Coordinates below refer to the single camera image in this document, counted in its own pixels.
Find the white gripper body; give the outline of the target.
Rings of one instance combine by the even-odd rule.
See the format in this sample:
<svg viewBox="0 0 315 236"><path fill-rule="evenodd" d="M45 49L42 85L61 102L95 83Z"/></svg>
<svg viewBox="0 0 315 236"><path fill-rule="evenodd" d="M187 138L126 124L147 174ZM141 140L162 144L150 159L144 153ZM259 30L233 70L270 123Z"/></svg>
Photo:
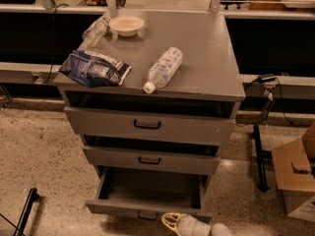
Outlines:
<svg viewBox="0 0 315 236"><path fill-rule="evenodd" d="M185 214L179 218L176 233L178 236L210 236L211 226L195 217Z"/></svg>

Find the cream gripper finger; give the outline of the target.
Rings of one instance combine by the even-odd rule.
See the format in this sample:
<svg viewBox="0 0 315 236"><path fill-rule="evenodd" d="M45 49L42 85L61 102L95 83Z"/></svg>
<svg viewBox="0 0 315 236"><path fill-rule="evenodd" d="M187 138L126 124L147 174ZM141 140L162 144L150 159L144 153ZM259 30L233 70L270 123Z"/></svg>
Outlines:
<svg viewBox="0 0 315 236"><path fill-rule="evenodd" d="M161 222L177 236L181 236L180 225L183 223L183 218L185 216L186 213L167 212L161 216Z"/></svg>

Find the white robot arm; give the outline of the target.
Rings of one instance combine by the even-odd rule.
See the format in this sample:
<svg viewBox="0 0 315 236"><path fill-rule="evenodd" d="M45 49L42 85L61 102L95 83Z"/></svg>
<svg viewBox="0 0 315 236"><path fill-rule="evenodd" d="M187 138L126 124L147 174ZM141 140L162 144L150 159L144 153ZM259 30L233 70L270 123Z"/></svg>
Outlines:
<svg viewBox="0 0 315 236"><path fill-rule="evenodd" d="M165 213L161 222L177 236L233 236L224 224L210 225L187 213Z"/></svg>

